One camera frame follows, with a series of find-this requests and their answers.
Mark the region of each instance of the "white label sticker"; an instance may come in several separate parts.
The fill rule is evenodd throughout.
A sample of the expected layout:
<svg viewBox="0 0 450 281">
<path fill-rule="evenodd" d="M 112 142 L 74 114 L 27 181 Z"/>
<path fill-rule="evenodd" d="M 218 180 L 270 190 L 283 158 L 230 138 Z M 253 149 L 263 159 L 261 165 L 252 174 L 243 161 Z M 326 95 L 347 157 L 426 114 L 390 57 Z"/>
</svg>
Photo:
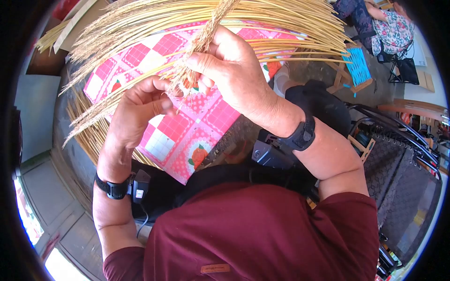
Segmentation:
<svg viewBox="0 0 450 281">
<path fill-rule="evenodd" d="M 144 191 L 142 189 L 136 190 L 136 198 L 142 198 Z"/>
</svg>

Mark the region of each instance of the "checkered tablecloth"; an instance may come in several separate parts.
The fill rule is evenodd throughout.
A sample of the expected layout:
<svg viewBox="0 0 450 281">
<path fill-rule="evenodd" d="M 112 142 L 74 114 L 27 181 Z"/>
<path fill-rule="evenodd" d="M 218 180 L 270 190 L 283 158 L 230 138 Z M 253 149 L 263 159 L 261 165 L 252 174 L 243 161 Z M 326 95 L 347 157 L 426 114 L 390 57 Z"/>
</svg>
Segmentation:
<svg viewBox="0 0 450 281">
<path fill-rule="evenodd" d="M 204 23 L 182 25 L 171 30 Z M 265 30 L 230 30 L 244 39 L 302 40 L 301 37 Z M 184 50 L 195 32 L 196 30 L 185 30 L 165 35 L 155 34 L 124 49 L 94 69 L 84 88 L 86 96 L 97 103 L 128 81 L 179 59 L 182 54 L 164 56 Z M 281 67 L 281 63 L 262 63 L 261 67 L 268 81 Z M 194 89 L 192 100 L 188 99 L 185 104 L 179 98 L 171 99 L 174 106 L 180 109 L 178 115 L 158 115 L 150 120 L 137 149 L 180 183 L 186 184 L 195 169 L 239 117 L 239 113 L 222 99 L 216 87 L 209 94 Z"/>
</svg>

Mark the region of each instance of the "person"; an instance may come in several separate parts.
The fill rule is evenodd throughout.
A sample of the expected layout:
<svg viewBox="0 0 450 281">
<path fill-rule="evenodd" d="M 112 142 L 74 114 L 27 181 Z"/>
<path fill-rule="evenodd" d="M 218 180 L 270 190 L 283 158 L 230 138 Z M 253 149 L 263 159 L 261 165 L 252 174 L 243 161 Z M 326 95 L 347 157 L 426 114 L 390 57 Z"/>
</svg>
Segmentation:
<svg viewBox="0 0 450 281">
<path fill-rule="evenodd" d="M 397 54 L 413 41 L 414 25 L 397 2 L 395 12 L 380 9 L 374 0 L 338 0 L 333 8 L 339 19 L 351 17 L 362 45 L 373 56 Z"/>
<path fill-rule="evenodd" d="M 289 137 L 306 121 L 308 111 L 278 96 L 266 83 L 251 46 L 223 26 L 208 53 L 193 53 L 187 65 L 198 73 L 202 91 L 216 86 L 230 106 L 272 134 Z M 305 89 L 313 95 L 319 86 L 317 81 L 290 81 L 286 69 L 275 80 L 277 91 L 287 98 Z M 99 155 L 100 180 L 127 179 L 132 151 L 147 122 L 157 114 L 174 114 L 170 99 L 162 95 L 168 87 L 169 81 L 152 76 L 124 93 Z M 261 178 L 270 178 L 276 169 L 260 166 L 265 170 L 255 175 L 253 168 L 217 165 L 193 174 L 184 188 L 194 192 L 176 208 L 160 212 L 144 248 L 136 238 L 130 198 L 110 199 L 95 183 L 93 217 L 106 278 L 373 280 L 379 247 L 377 208 L 368 195 L 362 162 L 342 134 L 317 117 L 314 121 L 313 141 L 305 150 L 293 151 L 319 179 L 320 202 L 314 209 L 305 197 L 284 187 L 286 171 L 272 177 L 276 184 L 264 184 L 270 181 Z M 155 195 L 146 195 L 155 204 L 172 189 L 166 184 L 170 176 L 160 173 L 151 175 Z M 199 190 L 205 181 L 209 186 Z M 301 184 L 296 181 L 294 187 Z"/>
</svg>

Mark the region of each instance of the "woman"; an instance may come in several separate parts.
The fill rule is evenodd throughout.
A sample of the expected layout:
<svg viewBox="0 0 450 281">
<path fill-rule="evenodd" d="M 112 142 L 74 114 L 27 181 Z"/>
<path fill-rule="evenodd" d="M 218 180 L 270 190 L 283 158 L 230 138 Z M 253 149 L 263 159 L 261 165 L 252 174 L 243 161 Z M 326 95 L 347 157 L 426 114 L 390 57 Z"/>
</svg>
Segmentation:
<svg viewBox="0 0 450 281">
<path fill-rule="evenodd" d="M 374 0 L 338 0 L 333 7 L 339 19 L 351 17 L 361 43 L 374 56 L 396 54 L 413 40 L 414 25 L 397 2 L 395 12 L 379 9 Z"/>
</svg>

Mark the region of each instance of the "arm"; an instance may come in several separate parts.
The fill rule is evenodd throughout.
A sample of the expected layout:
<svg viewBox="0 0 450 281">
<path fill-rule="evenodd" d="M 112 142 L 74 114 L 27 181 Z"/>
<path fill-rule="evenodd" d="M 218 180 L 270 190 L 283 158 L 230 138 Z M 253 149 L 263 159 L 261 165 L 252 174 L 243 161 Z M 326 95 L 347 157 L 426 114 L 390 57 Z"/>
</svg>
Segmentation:
<svg viewBox="0 0 450 281">
<path fill-rule="evenodd" d="M 374 0 L 364 0 L 364 2 L 365 2 L 366 4 L 368 3 L 368 4 L 372 5 L 373 7 L 377 8 L 377 9 L 380 8 L 380 5 L 378 5 L 377 3 L 375 3 Z"/>
<path fill-rule="evenodd" d="M 199 75 L 199 87 L 217 85 L 223 99 L 264 129 L 288 137 L 305 120 L 304 111 L 271 90 L 251 46 L 220 26 L 209 54 L 193 54 L 187 61 Z M 363 165 L 350 142 L 315 119 L 315 140 L 295 156 L 320 182 L 321 199 L 341 193 L 368 196 Z"/>
<path fill-rule="evenodd" d="M 384 17 L 383 11 L 373 7 L 371 4 L 369 3 L 365 3 L 366 8 L 367 8 L 367 12 L 369 13 L 369 15 L 371 17 L 373 17 L 374 19 L 380 20 L 380 21 L 384 21 L 387 22 L 386 18 Z"/>
<path fill-rule="evenodd" d="M 167 95 L 168 80 L 149 77 L 127 90 L 112 117 L 100 151 L 97 174 L 102 181 L 122 183 L 131 172 L 131 155 L 139 145 L 148 121 L 158 114 L 174 114 Z M 143 247 L 136 238 L 136 225 L 128 196 L 108 198 L 94 185 L 92 215 L 102 244 L 103 260 L 126 247 Z"/>
</svg>

